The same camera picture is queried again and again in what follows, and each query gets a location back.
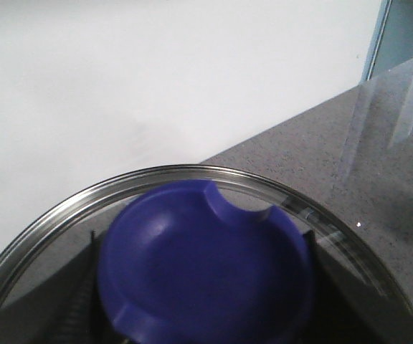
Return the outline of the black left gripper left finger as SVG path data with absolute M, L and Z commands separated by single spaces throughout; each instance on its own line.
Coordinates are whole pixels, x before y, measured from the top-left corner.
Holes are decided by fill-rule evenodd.
M 103 236 L 38 287 L 0 309 L 0 343 L 101 343 L 105 316 L 96 282 Z

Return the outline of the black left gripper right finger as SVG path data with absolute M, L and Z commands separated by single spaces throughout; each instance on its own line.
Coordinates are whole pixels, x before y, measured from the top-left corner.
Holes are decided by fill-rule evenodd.
M 356 279 L 321 249 L 312 231 L 303 236 L 315 300 L 302 343 L 413 343 L 413 315 Z

